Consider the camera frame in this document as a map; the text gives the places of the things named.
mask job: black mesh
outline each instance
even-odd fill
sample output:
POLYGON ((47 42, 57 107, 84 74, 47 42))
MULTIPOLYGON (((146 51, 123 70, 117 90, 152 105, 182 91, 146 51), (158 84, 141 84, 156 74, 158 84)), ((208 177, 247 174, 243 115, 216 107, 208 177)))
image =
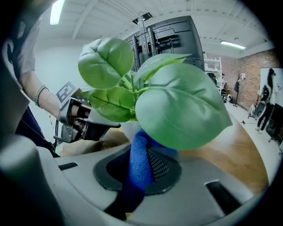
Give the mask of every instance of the black mesh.
POLYGON ((162 161, 156 155, 153 155, 150 152, 148 152, 148 154, 149 154, 149 163, 151 165, 154 180, 158 181, 168 173, 169 171, 168 165, 166 162, 162 161))

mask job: bracelet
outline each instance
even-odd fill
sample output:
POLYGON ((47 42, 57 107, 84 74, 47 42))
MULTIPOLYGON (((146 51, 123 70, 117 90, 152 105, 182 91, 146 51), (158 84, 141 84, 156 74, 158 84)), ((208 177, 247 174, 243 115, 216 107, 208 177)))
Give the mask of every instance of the bracelet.
POLYGON ((36 90, 36 92, 35 92, 33 102, 35 103, 35 105, 36 105, 37 107, 39 107, 39 105, 38 105, 38 97, 39 97, 39 94, 41 93, 41 91, 42 91, 44 88, 46 88, 46 85, 41 84, 41 85, 37 88, 37 90, 36 90))
POLYGON ((47 100, 48 100, 48 98, 50 97, 51 94, 52 94, 52 93, 49 93, 48 96, 45 98, 45 101, 44 101, 44 103, 43 103, 42 109, 46 110, 46 109, 45 109, 45 104, 46 104, 46 102, 47 102, 47 100))

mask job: ceiling light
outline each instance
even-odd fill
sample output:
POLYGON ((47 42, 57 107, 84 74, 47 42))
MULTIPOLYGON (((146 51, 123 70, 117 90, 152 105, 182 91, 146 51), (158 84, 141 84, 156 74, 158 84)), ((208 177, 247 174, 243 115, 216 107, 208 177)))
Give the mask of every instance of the ceiling light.
POLYGON ((65 0, 58 0, 52 5, 51 15, 50 15, 50 25, 56 25, 59 23, 64 2, 65 0))
POLYGON ((230 45, 230 46, 233 46, 233 47, 236 47, 236 48, 239 48, 239 49, 245 49, 246 48, 246 47, 243 47, 241 45, 237 45, 237 44, 226 42, 226 41, 221 41, 220 43, 223 44, 223 45, 230 45))

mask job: hand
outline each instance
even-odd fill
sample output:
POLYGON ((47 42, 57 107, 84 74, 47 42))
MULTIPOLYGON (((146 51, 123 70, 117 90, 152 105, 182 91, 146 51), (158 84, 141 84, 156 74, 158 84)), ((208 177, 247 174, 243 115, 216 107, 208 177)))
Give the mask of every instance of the hand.
POLYGON ((79 130, 82 130, 84 126, 84 122, 81 120, 78 120, 78 118, 88 118, 90 111, 85 110, 84 107, 78 107, 76 105, 73 105, 69 114, 69 122, 72 125, 75 125, 79 128, 79 130))

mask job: black machine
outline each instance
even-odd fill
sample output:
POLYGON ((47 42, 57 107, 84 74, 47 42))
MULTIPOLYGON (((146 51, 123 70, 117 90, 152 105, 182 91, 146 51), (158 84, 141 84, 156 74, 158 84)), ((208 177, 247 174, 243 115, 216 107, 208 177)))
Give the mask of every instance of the black machine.
POLYGON ((271 136, 271 140, 279 140, 282 141, 279 137, 279 133, 281 128, 283 127, 283 107, 275 104, 273 112, 270 116, 270 121, 268 126, 266 127, 266 132, 271 136))
POLYGON ((134 51, 134 71, 148 58, 160 53, 191 54, 184 63, 195 65, 204 71, 202 46, 190 16, 162 21, 146 29, 144 20, 138 20, 140 31, 125 40, 134 51))

